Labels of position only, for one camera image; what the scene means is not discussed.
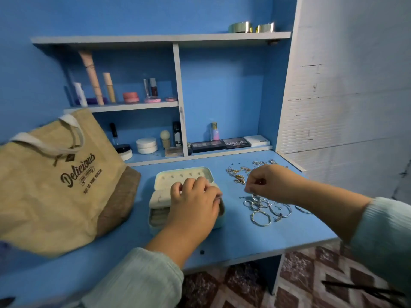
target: light green sleeve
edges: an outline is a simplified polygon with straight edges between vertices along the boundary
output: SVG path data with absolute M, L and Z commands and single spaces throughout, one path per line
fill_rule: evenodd
M 165 254 L 135 248 L 81 302 L 86 308 L 175 307 L 183 278 Z
M 410 205 L 375 198 L 350 243 L 359 262 L 411 298 Z

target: mint green jewelry box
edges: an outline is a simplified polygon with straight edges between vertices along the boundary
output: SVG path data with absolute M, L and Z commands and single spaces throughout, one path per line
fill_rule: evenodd
M 148 225 L 150 227 L 150 232 L 153 235 L 157 234 L 166 223 L 171 205 L 171 186 L 177 181 L 183 184 L 187 178 L 197 179 L 201 176 L 205 177 L 212 186 L 218 187 L 214 182 L 213 174 L 211 174 L 210 169 L 207 167 L 192 167 L 180 170 L 163 171 L 156 175 L 154 192 L 148 205 L 150 207 Z M 225 206 L 223 199 L 221 199 L 220 212 L 213 229 L 222 227 L 224 220 Z

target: hand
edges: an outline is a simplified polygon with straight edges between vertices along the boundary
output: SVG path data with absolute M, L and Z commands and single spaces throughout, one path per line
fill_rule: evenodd
M 305 181 L 281 165 L 262 165 L 251 171 L 244 190 L 276 202 L 295 204 L 298 190 Z
M 219 213 L 222 192 L 204 177 L 187 178 L 171 187 L 171 207 L 166 227 L 197 247 L 211 232 Z

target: bag handle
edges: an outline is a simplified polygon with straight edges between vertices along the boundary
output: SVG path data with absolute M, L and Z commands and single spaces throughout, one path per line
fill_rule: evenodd
M 32 146 L 35 146 L 39 148 L 40 150 L 47 152 L 50 155 L 67 155 L 67 154 L 76 154 L 79 152 L 85 144 L 85 139 L 84 139 L 84 133 L 83 130 L 80 127 L 80 124 L 77 122 L 74 116 L 71 114 L 65 114 L 61 117 L 59 117 L 59 120 L 71 125 L 72 127 L 75 128 L 77 131 L 77 134 L 79 134 L 80 137 L 80 146 L 76 148 L 59 148 L 59 147 L 54 147 L 50 146 L 41 140 L 35 138 L 34 136 L 30 135 L 29 133 L 26 132 L 21 132 L 18 133 L 16 136 L 10 139 L 11 142 L 26 142 Z

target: white wall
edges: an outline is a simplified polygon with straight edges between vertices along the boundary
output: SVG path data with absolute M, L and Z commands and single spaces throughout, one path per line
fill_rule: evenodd
M 303 0 L 277 148 L 316 180 L 411 203 L 411 0 Z

